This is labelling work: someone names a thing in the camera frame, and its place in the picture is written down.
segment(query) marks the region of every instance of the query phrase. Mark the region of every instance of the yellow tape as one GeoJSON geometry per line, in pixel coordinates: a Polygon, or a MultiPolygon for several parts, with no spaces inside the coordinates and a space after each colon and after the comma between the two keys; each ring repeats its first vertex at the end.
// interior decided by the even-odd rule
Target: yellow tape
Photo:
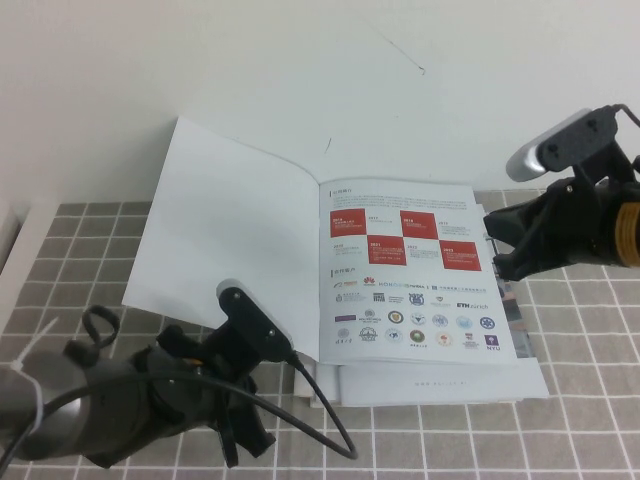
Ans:
{"type": "Polygon", "coordinates": [[[640,217],[640,202],[623,203],[616,219],[616,249],[626,267],[640,267],[636,228],[640,217]]]}

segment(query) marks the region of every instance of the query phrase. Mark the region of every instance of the booklet page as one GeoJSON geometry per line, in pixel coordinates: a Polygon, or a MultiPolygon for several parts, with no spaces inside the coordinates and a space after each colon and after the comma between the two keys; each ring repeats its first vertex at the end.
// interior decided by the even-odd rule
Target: booklet page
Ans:
{"type": "Polygon", "coordinates": [[[470,187],[320,186],[320,361],[516,360],[470,187]]]}

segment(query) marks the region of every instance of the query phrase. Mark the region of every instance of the white cable tie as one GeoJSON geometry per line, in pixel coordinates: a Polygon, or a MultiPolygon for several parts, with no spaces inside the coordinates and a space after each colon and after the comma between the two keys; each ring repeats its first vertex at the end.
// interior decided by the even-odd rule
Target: white cable tie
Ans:
{"type": "Polygon", "coordinates": [[[20,375],[22,378],[29,381],[33,385],[33,389],[36,394],[36,419],[33,422],[33,428],[31,429],[30,434],[38,430],[38,428],[40,428],[40,425],[42,424],[42,417],[44,416],[44,398],[42,395],[42,387],[40,386],[40,382],[38,382],[28,373],[22,371],[22,367],[24,366],[23,362],[24,359],[27,358],[27,355],[29,355],[33,347],[42,339],[42,337],[44,337],[49,332],[49,330],[51,330],[51,328],[56,324],[57,321],[58,317],[51,320],[39,333],[34,335],[31,341],[27,343],[27,346],[24,347],[22,353],[20,353],[20,355],[18,355],[18,358],[11,362],[10,365],[11,370],[16,372],[18,375],[20,375]]]}

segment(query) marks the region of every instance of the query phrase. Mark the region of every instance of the white paper sheet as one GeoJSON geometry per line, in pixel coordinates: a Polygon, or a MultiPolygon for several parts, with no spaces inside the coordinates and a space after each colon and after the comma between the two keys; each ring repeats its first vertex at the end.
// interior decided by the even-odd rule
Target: white paper sheet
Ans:
{"type": "Polygon", "coordinates": [[[123,303],[217,327],[235,278],[317,359],[318,209],[300,168],[180,118],[123,303]]]}
{"type": "Polygon", "coordinates": [[[320,197],[322,363],[516,361],[471,187],[350,179],[320,197]]]}
{"type": "Polygon", "coordinates": [[[392,365],[339,367],[343,406],[482,403],[549,396],[536,358],[515,365],[392,365]]]}

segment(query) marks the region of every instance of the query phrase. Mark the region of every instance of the blank white page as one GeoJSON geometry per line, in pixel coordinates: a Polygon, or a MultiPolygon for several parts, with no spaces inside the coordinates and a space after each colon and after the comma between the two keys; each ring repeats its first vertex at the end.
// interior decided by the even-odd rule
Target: blank white page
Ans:
{"type": "Polygon", "coordinates": [[[309,174],[180,118],[124,304],[215,328],[237,279],[317,360],[318,228],[309,174]]]}

